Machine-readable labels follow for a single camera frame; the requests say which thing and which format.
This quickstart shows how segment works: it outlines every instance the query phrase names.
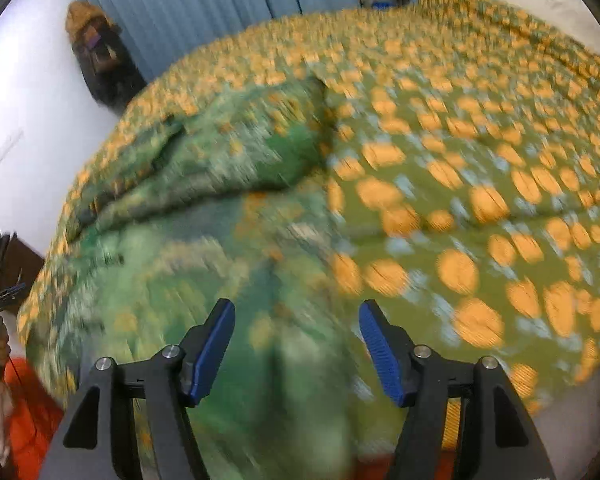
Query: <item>white wall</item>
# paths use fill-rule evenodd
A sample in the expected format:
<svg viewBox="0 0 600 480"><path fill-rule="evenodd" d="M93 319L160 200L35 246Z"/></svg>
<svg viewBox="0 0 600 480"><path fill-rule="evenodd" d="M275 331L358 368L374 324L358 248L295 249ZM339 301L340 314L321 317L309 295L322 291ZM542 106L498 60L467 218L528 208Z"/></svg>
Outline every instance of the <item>white wall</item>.
<svg viewBox="0 0 600 480"><path fill-rule="evenodd" d="M64 31L72 0L12 0L0 17L0 228L44 254L68 187L115 126L89 94Z"/></svg>

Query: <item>blanket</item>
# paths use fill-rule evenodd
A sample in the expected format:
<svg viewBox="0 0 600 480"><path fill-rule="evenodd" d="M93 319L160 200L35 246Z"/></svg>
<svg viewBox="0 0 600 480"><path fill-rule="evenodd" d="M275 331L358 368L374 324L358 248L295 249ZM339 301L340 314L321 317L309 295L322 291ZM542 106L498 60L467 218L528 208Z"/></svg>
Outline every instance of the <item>blanket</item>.
<svg viewBox="0 0 600 480"><path fill-rule="evenodd" d="M190 415L212 476L344 478L392 451L366 298L549 405L600 362L600 57L495 0L293 16L197 49L78 175L18 328L66 401L85 355L149 357L221 296L236 332Z"/></svg>

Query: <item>orange cloth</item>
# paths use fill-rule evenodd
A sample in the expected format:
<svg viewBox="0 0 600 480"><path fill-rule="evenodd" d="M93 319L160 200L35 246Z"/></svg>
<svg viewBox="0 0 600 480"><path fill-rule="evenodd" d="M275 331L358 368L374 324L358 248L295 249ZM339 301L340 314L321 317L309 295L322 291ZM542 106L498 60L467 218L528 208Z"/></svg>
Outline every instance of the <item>orange cloth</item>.
<svg viewBox="0 0 600 480"><path fill-rule="evenodd" d="M393 455L376 458L371 462L358 462L354 480L382 480L389 471ZM435 480L450 480L454 471L455 451L442 451Z"/></svg>
<svg viewBox="0 0 600 480"><path fill-rule="evenodd" d="M7 364L4 381L13 397L14 409L8 429L16 478L36 480L51 438L62 420L62 410L22 358L13 359L13 366Z"/></svg>

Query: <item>metal screw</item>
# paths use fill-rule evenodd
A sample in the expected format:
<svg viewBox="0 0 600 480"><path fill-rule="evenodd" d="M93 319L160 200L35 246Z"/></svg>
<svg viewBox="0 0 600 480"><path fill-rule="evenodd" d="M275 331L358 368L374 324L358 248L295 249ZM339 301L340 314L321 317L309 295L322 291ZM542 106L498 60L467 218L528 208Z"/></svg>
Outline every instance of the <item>metal screw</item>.
<svg viewBox="0 0 600 480"><path fill-rule="evenodd" d="M487 368L487 370L493 370L498 367L498 360L495 357L487 355L487 357L482 358L482 365Z"/></svg>
<svg viewBox="0 0 600 480"><path fill-rule="evenodd" d="M178 345L167 345L162 349L162 355L167 359L176 357L180 353L180 347Z"/></svg>
<svg viewBox="0 0 600 480"><path fill-rule="evenodd" d="M111 368L112 363L113 360L111 359L111 357L101 357L96 361L96 368L103 372L104 370L109 370L109 368Z"/></svg>
<svg viewBox="0 0 600 480"><path fill-rule="evenodd" d="M426 359L427 357L431 357L431 348L427 345L418 345L413 349L413 353L416 354L416 357Z"/></svg>

